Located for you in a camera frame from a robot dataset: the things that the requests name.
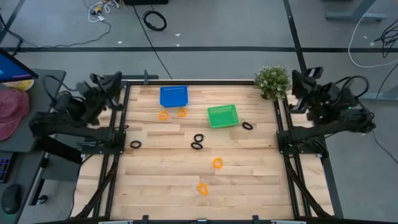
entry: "black cable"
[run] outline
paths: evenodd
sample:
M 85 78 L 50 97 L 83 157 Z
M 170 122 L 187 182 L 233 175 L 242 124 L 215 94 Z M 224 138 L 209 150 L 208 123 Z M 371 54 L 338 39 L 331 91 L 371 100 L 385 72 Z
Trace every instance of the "black cable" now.
M 135 14 L 138 18 L 144 20 L 144 18 L 140 17 L 137 13 L 131 11 L 130 7 L 128 7 L 127 5 L 126 5 L 126 8 L 127 8 L 131 13 Z
M 344 77 L 344 78 L 342 78 L 341 80 L 338 80 L 337 82 L 334 83 L 334 84 L 336 85 L 336 84 L 339 84 L 340 82 L 346 80 L 346 81 L 344 82 L 343 86 L 342 86 L 341 89 L 340 89 L 340 92 L 339 92 L 339 94 L 338 94 L 338 96 L 339 96 L 338 100 L 340 99 L 340 97 L 341 97 L 341 92 L 342 92 L 342 90 L 345 88 L 345 86 L 348 85 L 348 84 L 350 83 L 350 81 L 351 81 L 351 80 L 354 80 L 355 78 L 360 78 L 360 79 L 364 80 L 364 82 L 365 82 L 365 84 L 366 84 L 365 90 L 362 91 L 362 93 L 356 95 L 355 98 L 358 99 L 359 97 L 363 96 L 365 93 L 368 92 L 368 90 L 369 90 L 369 81 L 368 81 L 367 78 L 365 78 L 365 77 L 363 77 L 363 76 L 361 76 L 361 75 L 355 75 L 355 76 L 352 76 L 352 77 Z
M 382 35 L 375 40 L 375 42 L 381 41 L 383 43 L 383 45 L 382 45 L 383 58 L 386 58 L 388 56 L 388 54 L 391 51 L 392 46 L 394 46 L 395 42 L 398 40 L 398 25 L 394 26 L 397 22 L 398 22 L 398 20 L 393 22 L 389 27 L 387 27 L 383 31 Z
M 130 128 L 130 126 L 128 126 L 127 124 L 125 124 L 124 126 L 123 126 L 123 130 L 126 130 L 126 129 L 128 129 L 128 128 Z
M 162 60 L 160 59 L 159 55 L 157 55 L 157 52 L 156 52 L 156 50 L 155 50 L 155 47 L 152 45 L 152 42 L 151 42 L 150 39 L 149 39 L 149 36 L 148 36 L 148 34 L 147 34 L 146 30 L 145 30 L 145 27 L 144 27 L 144 25 L 142 25 L 142 22 L 141 22 L 141 20 L 140 20 L 140 17 L 138 16 L 136 7 L 135 7 L 135 6 L 132 6 L 132 7 L 134 8 L 134 12 L 136 12 L 135 15 L 137 16 L 138 21 L 139 21 L 139 23 L 140 23 L 140 25 L 141 25 L 141 27 L 142 27 L 142 30 L 144 31 L 145 36 L 147 37 L 148 42 L 149 42 L 150 46 L 152 47 L 152 50 L 155 52 L 157 59 L 159 59 L 159 62 L 162 64 L 164 70 L 167 72 L 167 74 L 169 75 L 170 79 L 173 79 L 173 77 L 170 75 L 170 72 L 167 70 L 166 66 L 163 64 Z
M 152 14 L 155 14 L 156 16 L 159 16 L 162 20 L 163 20 L 163 26 L 161 27 L 161 28 L 157 28 L 156 26 L 154 26 L 154 25 L 152 25 L 150 22 L 148 22 L 147 21 L 147 17 L 149 16 L 149 15 L 152 15 Z M 166 21 L 166 18 L 160 13 L 160 12 L 157 12 L 157 11 L 146 11 L 145 13 L 144 13 L 144 18 L 143 18 L 143 20 L 144 20 L 144 24 L 148 27 L 148 28 L 150 28 L 151 30 L 154 30 L 154 31 L 163 31 L 164 29 L 166 29 L 166 27 L 167 27 L 167 21 Z
M 308 146 L 307 149 L 317 153 L 317 154 L 321 154 L 323 158 L 327 158 L 329 157 L 329 151 L 326 149 L 326 147 L 318 140 L 313 140 L 313 144 L 310 144 L 306 141 L 300 141 L 300 143 Z
M 48 45 L 46 45 L 46 46 L 39 47 L 39 48 L 40 48 L 40 49 L 43 49 L 43 48 L 56 48 L 56 47 L 72 47 L 72 46 L 82 45 L 82 44 L 88 44 L 88 43 L 91 43 L 91 42 L 95 42 L 95 41 L 97 41 L 97 40 L 100 40 L 103 36 L 105 36 L 106 34 L 110 33 L 110 32 L 111 32 L 111 29 L 112 29 L 112 25 L 111 25 L 110 23 L 105 22 L 105 21 L 101 21 L 101 22 L 107 24 L 107 25 L 109 26 L 109 29 L 108 29 L 108 31 L 106 31 L 105 33 L 101 34 L 101 35 L 100 35 L 98 38 L 96 38 L 96 39 L 88 40 L 88 41 L 80 42 L 80 43 L 69 44 L 69 45 L 65 45 L 65 44 L 58 44 L 58 45 L 55 45 L 55 46 L 48 46 Z
M 362 105 L 361 102 L 359 102 L 359 104 L 360 104 L 361 107 L 362 107 L 362 112 L 353 113 L 353 114 L 347 114 L 347 115 L 344 117 L 344 119 L 343 119 L 343 122 L 346 123 L 347 118 L 350 118 L 350 117 L 352 117 L 352 116 L 360 116 L 360 117 L 363 117 L 363 118 L 364 118 L 364 121 L 362 122 L 362 124 L 357 125 L 356 123 L 354 123 L 353 125 L 351 125 L 351 126 L 352 126 L 352 129 L 355 129 L 354 132 L 362 132 L 362 127 L 365 126 L 366 123 L 371 122 L 372 119 L 374 118 L 374 113 L 369 112 L 369 110 L 366 109 L 366 108 Z
M 52 103 L 53 103 L 53 104 L 55 104 L 55 103 L 57 102 L 57 100 L 50 94 L 49 89 L 47 88 L 46 80 L 47 80 L 48 78 L 52 78 L 52 79 L 54 79 L 55 81 L 59 82 L 59 84 L 61 84 L 63 87 L 65 87 L 65 88 L 66 88 L 67 90 L 69 90 L 69 91 L 77 91 L 77 90 L 74 90 L 74 89 L 71 89 L 71 88 L 67 87 L 67 86 L 66 86 L 65 84 L 63 84 L 57 77 L 55 77 L 55 76 L 53 76 L 53 75 L 45 75 L 45 76 L 43 77 L 43 80 L 42 80 L 43 88 L 44 88 L 44 91 L 46 92 L 46 94 L 47 94 L 47 95 L 50 97 L 50 99 L 52 100 Z
M 335 134 L 337 134 L 337 133 L 339 133 L 339 132 L 335 132 L 335 133 L 333 133 L 333 134 L 329 134 L 328 136 L 325 137 L 325 139 L 327 139 L 328 137 L 330 137 L 330 136 L 332 136 L 332 135 L 335 135 Z
M 91 158 L 92 156 L 94 156 L 94 154 L 89 155 L 89 156 L 88 156 L 85 160 L 83 160 L 83 161 L 81 162 L 81 164 L 79 165 L 79 170 L 78 170 L 78 172 L 77 172 L 77 177 L 78 177 L 78 178 L 79 178 L 79 175 L 80 175 L 80 169 L 81 169 L 82 165 L 83 165 L 89 158 Z M 72 194 L 72 208 L 70 209 L 68 218 L 70 218 L 70 216 L 72 215 L 72 211 L 73 211 L 73 208 L 74 208 L 74 206 L 75 206 L 75 193 L 76 193 L 76 187 L 75 187 L 75 189 L 73 189 L 73 194 Z
M 88 5 L 86 4 L 85 0 L 83 0 L 83 4 L 86 6 L 87 9 L 90 9 L 90 7 L 88 7 Z
M 18 34 L 16 34 L 16 33 L 14 33 L 13 31 L 11 31 L 11 30 L 9 30 L 9 29 L 7 29 L 7 31 L 8 31 L 8 33 L 10 33 L 11 35 L 13 35 L 14 37 L 17 37 L 18 39 L 22 40 L 23 42 L 25 42 L 25 43 L 27 43 L 27 44 L 30 44 L 30 45 L 32 45 L 32 46 L 34 46 L 34 47 L 37 47 L 38 49 L 44 49 L 44 48 L 46 48 L 46 49 L 47 49 L 47 48 L 48 48 L 48 49 L 51 49 L 51 48 L 56 48 L 56 47 L 72 47 L 72 46 L 76 46 L 76 45 L 83 45 L 83 44 L 88 44 L 88 43 L 91 43 L 91 42 L 95 42 L 95 41 L 97 41 L 97 40 L 100 40 L 100 39 L 101 39 L 103 36 L 105 36 L 106 34 L 110 33 L 110 32 L 111 32 L 111 29 L 112 29 L 112 25 L 111 25 L 110 23 L 108 23 L 108 22 L 105 22 L 105 21 L 101 21 L 101 22 L 104 23 L 104 24 L 107 24 L 107 25 L 109 26 L 108 31 L 106 31 L 105 33 L 101 34 L 101 35 L 100 35 L 98 38 L 96 38 L 96 39 L 88 40 L 88 41 L 85 41 L 85 42 L 79 42 L 79 43 L 69 44 L 69 45 L 58 44 L 58 45 L 55 45 L 55 46 L 45 45 L 45 46 L 39 47 L 39 46 L 33 44 L 32 42 L 29 42 L 29 41 L 25 40 L 24 38 L 22 38 L 20 35 L 18 35 Z M 14 52 L 14 55 L 16 55 L 16 53 L 19 51 L 19 47 L 20 47 L 20 46 L 21 46 L 21 45 L 19 44 L 19 46 L 17 47 L 17 51 Z
M 13 33 L 11 30 L 9 30 L 9 29 L 7 28 L 7 25 L 6 25 L 6 23 L 4 22 L 4 19 L 2 18 L 1 14 L 0 14 L 0 21 L 1 21 L 1 24 L 3 25 L 3 27 L 4 27 L 4 28 L 3 28 L 3 32 L 8 32 L 8 33 L 10 33 L 11 35 L 13 35 L 14 37 L 17 37 L 17 38 L 19 39 L 18 44 L 17 44 L 17 47 L 16 47 L 16 50 L 12 53 L 12 56 L 15 56 L 15 55 L 18 54 L 19 49 L 21 49 L 21 45 L 22 45 L 22 43 L 24 42 L 24 39 L 23 39 L 21 36 L 19 36 L 18 34 Z
M 377 98 L 379 97 L 380 91 L 381 91 L 383 85 L 385 84 L 386 80 L 388 79 L 388 77 L 392 74 L 392 72 L 396 69 L 397 66 L 398 66 L 398 63 L 391 69 L 391 71 L 388 73 L 388 75 L 384 78 L 384 80 L 383 80 L 383 82 L 381 83 L 381 86 L 380 86 L 380 88 L 379 88 L 379 91 L 377 91 L 376 99 L 374 100 L 374 104 L 373 104 L 374 113 L 376 113 L 376 101 L 377 101 Z M 385 148 L 379 143 L 379 141 L 377 140 L 375 131 L 376 131 L 376 129 L 373 129 L 373 138 L 374 138 L 374 141 L 376 142 L 376 144 L 377 144 L 382 150 L 384 150 L 384 152 L 386 152 L 386 153 L 398 164 L 398 160 L 397 160 L 387 149 L 385 149 Z

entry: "monitor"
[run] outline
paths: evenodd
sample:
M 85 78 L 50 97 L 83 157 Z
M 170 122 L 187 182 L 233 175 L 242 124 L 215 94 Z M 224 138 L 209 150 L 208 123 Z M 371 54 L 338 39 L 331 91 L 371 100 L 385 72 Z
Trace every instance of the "monitor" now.
M 39 76 L 24 64 L 0 49 L 0 83 L 30 80 Z

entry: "green plant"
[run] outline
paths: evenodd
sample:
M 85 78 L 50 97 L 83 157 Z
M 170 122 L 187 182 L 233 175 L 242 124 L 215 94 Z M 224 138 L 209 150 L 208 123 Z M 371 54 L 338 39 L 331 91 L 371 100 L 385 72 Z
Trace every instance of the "green plant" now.
M 256 88 L 261 90 L 261 95 L 270 100 L 278 100 L 285 96 L 292 88 L 287 69 L 278 65 L 263 67 L 254 79 Z

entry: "keyboard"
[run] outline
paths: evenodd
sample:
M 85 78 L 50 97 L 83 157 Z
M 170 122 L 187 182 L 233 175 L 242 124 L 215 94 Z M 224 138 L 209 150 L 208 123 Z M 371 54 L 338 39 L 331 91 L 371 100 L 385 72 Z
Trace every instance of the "keyboard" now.
M 16 153 L 0 152 L 0 184 L 7 183 L 15 161 Z

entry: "wooden surface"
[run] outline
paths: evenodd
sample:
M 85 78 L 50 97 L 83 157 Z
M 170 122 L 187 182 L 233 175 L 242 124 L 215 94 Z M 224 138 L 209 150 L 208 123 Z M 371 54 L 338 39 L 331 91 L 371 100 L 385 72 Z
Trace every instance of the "wooden surface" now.
M 131 87 L 125 122 L 129 128 L 119 162 L 112 219 L 140 220 L 143 215 L 152 220 L 248 220 L 253 215 L 293 218 L 271 101 L 263 100 L 253 86 L 191 85 L 187 116 L 179 118 L 178 108 L 171 108 L 167 109 L 169 119 L 161 121 L 159 88 Z M 240 124 L 211 129 L 206 109 L 228 104 L 236 105 Z M 109 111 L 101 115 L 102 125 L 109 123 L 109 116 Z M 293 120 L 311 125 L 303 115 L 293 115 Z M 243 121 L 254 129 L 243 129 Z M 205 136 L 200 151 L 190 147 L 195 134 Z M 142 147 L 131 149 L 133 140 L 140 141 Z M 212 166 L 216 157 L 224 161 L 221 169 Z M 101 162 L 102 156 L 93 156 L 81 168 L 72 215 L 96 190 Z M 303 155 L 302 167 L 309 191 L 333 213 L 319 158 Z M 200 182 L 208 184 L 207 196 L 196 190 Z

